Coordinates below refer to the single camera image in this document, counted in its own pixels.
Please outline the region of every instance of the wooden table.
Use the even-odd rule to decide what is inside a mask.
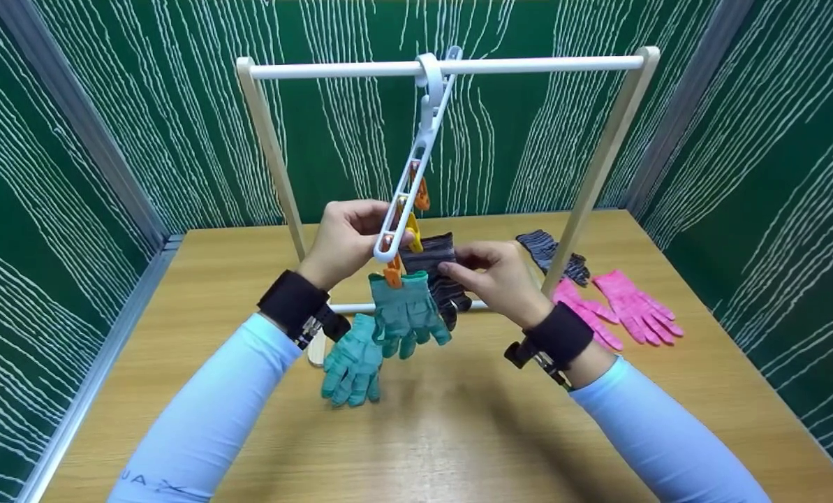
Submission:
[[[458,242],[553,235],[564,214],[420,221]],[[313,236],[315,226],[308,226]],[[624,355],[710,427],[774,501],[833,503],[833,465],[624,211],[592,214],[578,252],[591,271],[621,268],[668,305],[686,337]],[[72,443],[45,501],[104,500],[126,459],[173,395],[285,270],[285,227],[190,232]],[[369,264],[333,290],[371,302]],[[602,299],[589,287],[585,296]],[[519,340],[490,312],[461,315],[445,347],[386,360],[380,404],[332,410],[323,372],[302,357],[270,398],[217,501],[652,501],[595,423],[534,364],[503,350]]]

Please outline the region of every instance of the wrist strap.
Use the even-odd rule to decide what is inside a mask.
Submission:
[[[583,353],[593,340],[593,329],[569,306],[557,302],[553,311],[537,327],[523,330],[522,343],[512,343],[503,356],[521,369],[528,360],[537,358],[540,366],[560,385],[566,384],[560,372]],[[539,357],[546,353],[547,358]]]
[[[329,293],[317,289],[298,273],[286,270],[258,300],[258,309],[276,321],[286,335],[304,349],[320,326],[334,341],[339,341],[351,328],[345,317],[330,309],[326,303],[329,299]]]

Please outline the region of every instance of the teal glove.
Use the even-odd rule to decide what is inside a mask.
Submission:
[[[369,290],[376,303],[376,328],[372,340],[382,346],[382,356],[390,358],[400,348],[401,360],[412,356],[416,344],[425,344],[434,335],[438,346],[450,341],[438,306],[429,292],[429,274],[419,271],[401,277],[400,289],[392,289],[385,277],[369,275]]]
[[[332,400],[333,407],[348,402],[351,407],[363,405],[369,398],[378,402],[378,367],[382,364],[382,351],[372,333],[376,322],[371,316],[356,314],[351,329],[332,347],[323,361],[323,388],[321,397]]]

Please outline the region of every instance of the light blue arm sleeve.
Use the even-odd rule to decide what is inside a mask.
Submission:
[[[659,500],[770,501],[714,433],[622,357],[570,395]]]
[[[264,403],[302,351],[251,315],[162,411],[131,456],[109,503],[211,499]]]

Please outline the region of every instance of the green wall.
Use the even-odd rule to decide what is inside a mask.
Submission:
[[[152,250],[0,26],[0,501],[12,501]]]
[[[833,457],[833,1],[757,3],[647,203],[649,235]]]
[[[276,224],[234,61],[630,54],[659,45],[654,92],[602,198],[624,194],[714,0],[262,2],[34,0],[173,232]],[[429,214],[558,210],[576,197],[619,73],[457,80],[428,174]],[[413,135],[413,80],[267,86],[305,222],[334,198],[390,197]]]

